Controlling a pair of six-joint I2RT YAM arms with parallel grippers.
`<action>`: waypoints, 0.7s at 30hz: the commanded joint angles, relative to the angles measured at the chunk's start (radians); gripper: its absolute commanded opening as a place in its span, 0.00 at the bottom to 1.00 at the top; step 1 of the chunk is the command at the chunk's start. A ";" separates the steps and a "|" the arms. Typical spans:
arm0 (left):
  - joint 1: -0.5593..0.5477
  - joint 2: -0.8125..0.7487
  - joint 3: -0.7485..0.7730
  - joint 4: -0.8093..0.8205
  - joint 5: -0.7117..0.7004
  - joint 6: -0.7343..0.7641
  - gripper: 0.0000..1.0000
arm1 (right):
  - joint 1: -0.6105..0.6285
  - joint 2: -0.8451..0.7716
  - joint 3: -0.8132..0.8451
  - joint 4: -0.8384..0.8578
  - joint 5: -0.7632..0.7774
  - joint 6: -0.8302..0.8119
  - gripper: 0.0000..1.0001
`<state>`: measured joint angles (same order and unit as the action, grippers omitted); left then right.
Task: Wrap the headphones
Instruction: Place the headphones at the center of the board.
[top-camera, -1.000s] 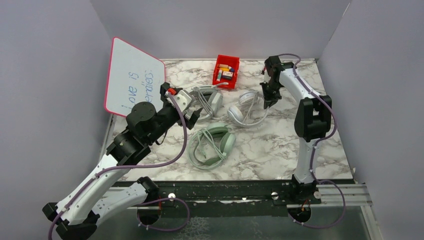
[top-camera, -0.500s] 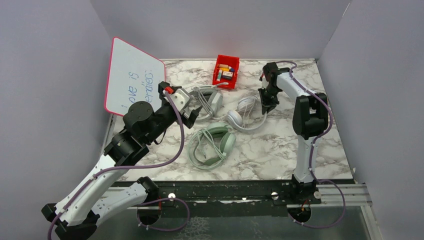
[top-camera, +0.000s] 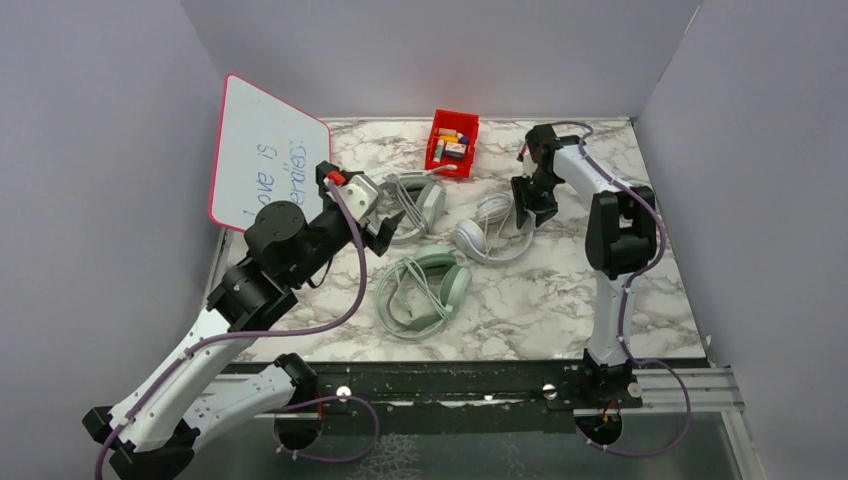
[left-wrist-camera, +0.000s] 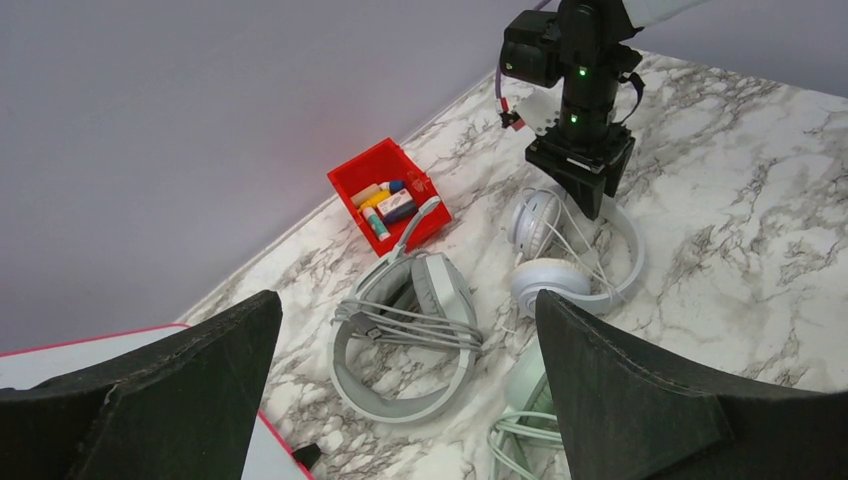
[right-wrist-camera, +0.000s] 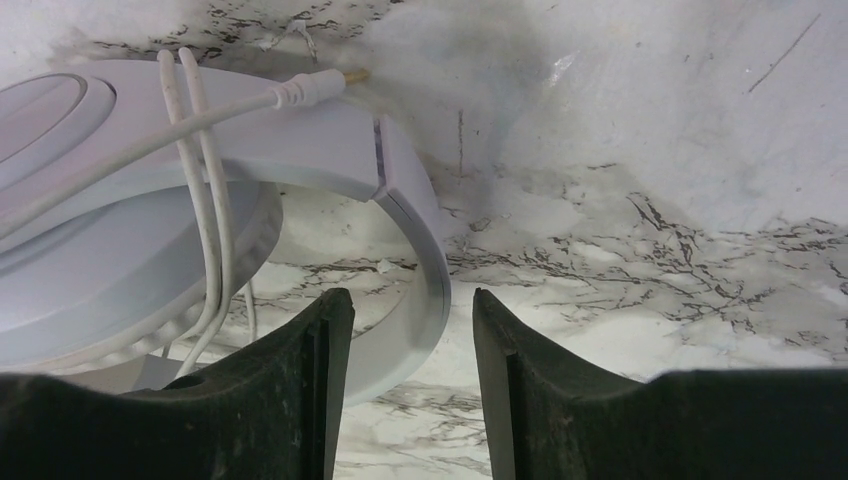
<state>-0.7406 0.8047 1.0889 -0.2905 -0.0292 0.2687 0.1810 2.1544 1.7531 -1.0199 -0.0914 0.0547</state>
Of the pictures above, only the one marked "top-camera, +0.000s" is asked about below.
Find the grey white gaming headset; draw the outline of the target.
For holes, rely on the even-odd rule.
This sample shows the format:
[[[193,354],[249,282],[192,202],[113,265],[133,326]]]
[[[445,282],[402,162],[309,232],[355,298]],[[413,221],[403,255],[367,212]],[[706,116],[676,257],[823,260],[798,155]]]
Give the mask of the grey white gaming headset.
[[[447,190],[433,171],[410,170],[389,173],[380,187],[406,212],[412,230],[395,234],[391,244],[412,243],[429,235],[444,212]]]

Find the green headphones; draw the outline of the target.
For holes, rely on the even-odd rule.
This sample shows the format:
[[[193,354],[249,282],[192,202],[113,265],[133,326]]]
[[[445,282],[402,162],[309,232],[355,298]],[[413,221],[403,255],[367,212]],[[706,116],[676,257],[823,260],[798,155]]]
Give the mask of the green headphones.
[[[473,275],[466,256],[457,248],[431,245],[398,260],[377,283],[374,304],[377,320],[391,336],[420,342],[440,333],[455,318],[472,286]],[[413,313],[409,295],[417,292],[431,311],[407,321],[398,319],[393,306],[401,304]]]

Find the white headphones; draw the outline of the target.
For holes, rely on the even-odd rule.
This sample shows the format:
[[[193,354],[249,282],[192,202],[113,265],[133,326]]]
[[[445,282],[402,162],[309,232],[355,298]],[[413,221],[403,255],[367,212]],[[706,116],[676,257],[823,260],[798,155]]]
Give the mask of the white headphones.
[[[525,234],[521,248],[514,254],[497,256],[500,247],[495,240],[501,238],[506,222],[513,212],[513,197],[508,193],[499,192],[483,198],[477,204],[472,218],[456,223],[452,233],[456,247],[464,255],[483,265],[504,267],[517,261],[529,250],[535,228],[526,222],[520,230]]]

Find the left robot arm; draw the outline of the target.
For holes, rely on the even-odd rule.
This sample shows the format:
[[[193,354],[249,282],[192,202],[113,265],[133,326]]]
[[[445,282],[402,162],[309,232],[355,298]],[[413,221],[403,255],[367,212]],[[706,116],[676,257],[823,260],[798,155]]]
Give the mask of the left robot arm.
[[[310,282],[346,245],[383,254],[400,223],[381,221],[376,232],[348,220],[329,200],[314,219],[290,201],[263,207],[245,234],[246,257],[209,294],[205,310],[156,371],[113,406],[83,418],[102,449],[99,465],[122,479],[172,479],[211,440],[270,409],[306,408],[317,395],[316,373],[297,354],[213,395],[207,386],[258,336],[273,330]]]

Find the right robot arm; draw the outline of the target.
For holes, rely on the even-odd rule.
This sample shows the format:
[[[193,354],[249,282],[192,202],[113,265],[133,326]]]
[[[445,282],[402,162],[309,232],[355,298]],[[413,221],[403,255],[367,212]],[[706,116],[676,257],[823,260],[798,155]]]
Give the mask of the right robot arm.
[[[511,179],[516,225],[535,228],[558,211],[554,190],[570,185],[589,206],[585,254],[596,275],[593,330],[577,373],[577,393],[600,407],[622,396],[635,366],[629,348],[635,294],[642,275],[661,259],[665,230],[655,194],[595,161],[581,136],[560,136],[552,123],[533,126],[517,156],[523,172]]]

